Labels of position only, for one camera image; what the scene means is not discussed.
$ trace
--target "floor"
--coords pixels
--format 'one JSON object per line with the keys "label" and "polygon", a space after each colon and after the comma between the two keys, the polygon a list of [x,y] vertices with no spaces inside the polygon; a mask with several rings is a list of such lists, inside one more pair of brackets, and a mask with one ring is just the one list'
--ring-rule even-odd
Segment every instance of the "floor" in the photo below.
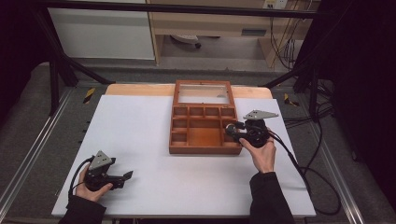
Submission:
{"label": "floor", "polygon": [[[275,68],[268,68],[260,51],[257,40],[253,38],[213,38],[199,37],[200,49],[193,45],[176,42],[166,37],[163,46],[163,57],[160,64],[139,61],[100,61],[83,60],[103,77],[118,82],[154,82],[169,83],[181,78],[229,79],[234,85],[257,86],[265,84],[283,74],[288,69],[277,63]],[[64,183],[70,165],[74,161],[79,144],[89,128],[100,95],[106,86],[93,82],[90,78],[78,73],[81,80],[76,88],[68,89],[70,100],[65,106],[50,137],[43,143],[40,154],[31,167],[30,173],[22,177],[23,185],[16,189],[17,195],[10,200],[3,223],[56,223],[57,219],[50,215],[56,202],[56,194]],[[274,98],[278,100],[284,118],[304,117],[306,95],[295,94],[292,90],[294,78],[291,78],[272,89]],[[96,91],[89,104],[82,103],[87,90],[95,87]],[[294,104],[285,104],[285,93]],[[25,156],[30,153],[40,130],[48,121],[50,111],[50,87],[48,67],[39,66],[32,74],[20,101],[12,108],[8,119],[0,129],[0,156],[7,163],[1,165],[0,192],[7,192],[13,174],[18,172]],[[321,120],[323,131],[322,145],[329,148],[335,162],[342,172],[348,189],[353,195],[364,222],[352,222],[344,210],[335,216],[318,214],[316,217],[300,220],[307,223],[396,223],[396,215],[387,200],[381,194],[370,172],[364,163],[352,160],[347,140],[337,124],[336,118],[328,116]],[[288,128],[297,160],[307,164],[313,155],[318,139],[315,124]],[[326,166],[326,155],[319,153],[312,167],[329,180],[329,167]],[[331,211],[337,204],[336,198],[328,185],[314,174],[309,174],[312,182],[312,201],[322,210]]]}

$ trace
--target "white tabletop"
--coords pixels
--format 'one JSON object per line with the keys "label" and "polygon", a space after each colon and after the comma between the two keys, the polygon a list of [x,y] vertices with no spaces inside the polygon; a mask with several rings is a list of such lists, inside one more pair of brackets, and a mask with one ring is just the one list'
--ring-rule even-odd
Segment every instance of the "white tabletop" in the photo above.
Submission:
{"label": "white tabletop", "polygon": [[[248,151],[238,156],[169,154],[172,96],[103,95],[52,214],[66,212],[67,191],[78,166],[98,150],[117,158],[109,175],[134,174],[123,189],[100,203],[108,217],[247,217],[250,178],[257,173]],[[276,100],[235,98],[238,119],[260,109],[279,114],[266,119],[293,152]],[[276,143],[276,173],[295,217],[315,210],[304,181],[286,151]]]}

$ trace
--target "brown wooden organizer box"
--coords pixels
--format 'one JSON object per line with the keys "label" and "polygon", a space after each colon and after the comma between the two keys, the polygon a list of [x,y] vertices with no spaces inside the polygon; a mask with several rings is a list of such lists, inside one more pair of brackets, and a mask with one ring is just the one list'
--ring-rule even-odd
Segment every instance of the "brown wooden organizer box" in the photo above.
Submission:
{"label": "brown wooden organizer box", "polygon": [[241,145],[225,133],[227,124],[236,121],[230,82],[177,80],[169,152],[239,155]]}

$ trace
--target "white wall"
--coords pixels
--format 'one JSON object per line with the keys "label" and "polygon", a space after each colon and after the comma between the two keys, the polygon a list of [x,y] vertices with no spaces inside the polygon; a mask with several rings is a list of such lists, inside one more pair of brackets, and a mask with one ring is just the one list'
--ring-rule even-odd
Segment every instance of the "white wall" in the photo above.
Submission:
{"label": "white wall", "polygon": [[154,60],[147,12],[49,8],[49,13],[70,57]]}

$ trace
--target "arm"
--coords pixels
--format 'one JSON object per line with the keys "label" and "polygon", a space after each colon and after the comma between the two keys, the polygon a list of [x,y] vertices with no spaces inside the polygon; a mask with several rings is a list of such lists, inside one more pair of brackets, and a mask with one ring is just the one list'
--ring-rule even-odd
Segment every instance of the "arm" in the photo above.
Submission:
{"label": "arm", "polygon": [[294,223],[288,203],[274,172],[276,147],[270,137],[260,148],[253,147],[246,139],[240,143],[246,148],[259,172],[250,180],[253,202],[250,206],[250,223]]}
{"label": "arm", "polygon": [[108,192],[112,184],[107,184],[97,191],[90,191],[85,187],[84,176],[89,165],[79,174],[76,195],[69,197],[69,204],[66,206],[67,212],[59,221],[60,224],[100,224],[106,208],[98,203],[99,199]]}

